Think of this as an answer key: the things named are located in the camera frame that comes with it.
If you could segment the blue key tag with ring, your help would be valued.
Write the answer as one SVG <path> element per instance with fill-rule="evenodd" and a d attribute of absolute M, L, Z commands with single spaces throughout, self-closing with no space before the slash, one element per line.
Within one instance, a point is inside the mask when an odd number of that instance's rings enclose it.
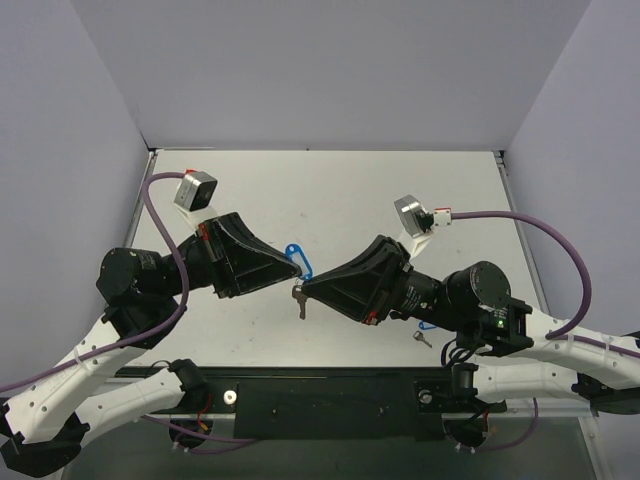
<path fill-rule="evenodd" d="M 311 266 L 311 263 L 305 254 L 303 248 L 297 243 L 290 243 L 285 247 L 284 250 L 287 258 L 295 263 L 301 270 L 300 275 L 298 276 L 299 280 L 302 282 L 309 281 L 314 276 L 314 271 Z"/>

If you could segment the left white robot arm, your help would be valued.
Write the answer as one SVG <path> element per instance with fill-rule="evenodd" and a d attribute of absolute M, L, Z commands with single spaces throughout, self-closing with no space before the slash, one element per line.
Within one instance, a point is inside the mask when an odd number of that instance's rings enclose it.
<path fill-rule="evenodd" d="M 96 282 L 106 302 L 103 315 L 51 374 L 28 381 L 1 406 L 1 456 L 8 469 L 42 478 L 124 423 L 160 410 L 209 406 L 210 387 L 189 359 L 118 390 L 96 391 L 173 330 L 190 291 L 211 287 L 219 298 L 233 298 L 302 273 L 236 212 L 200 223 L 170 250 L 162 256 L 114 248 L 105 255 Z"/>

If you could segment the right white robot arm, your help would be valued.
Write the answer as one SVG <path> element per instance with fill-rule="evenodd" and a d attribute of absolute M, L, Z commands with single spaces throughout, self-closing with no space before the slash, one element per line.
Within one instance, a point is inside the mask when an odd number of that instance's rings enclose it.
<path fill-rule="evenodd" d="M 368 326 L 416 319 L 454 333 L 461 357 L 446 359 L 452 393 L 491 404 L 507 399 L 569 398 L 598 412 L 639 412 L 639 340 L 566 322 L 516 299 L 506 274 L 477 262 L 443 280 L 412 261 L 431 237 L 378 236 L 353 260 L 304 281 L 313 299 Z"/>

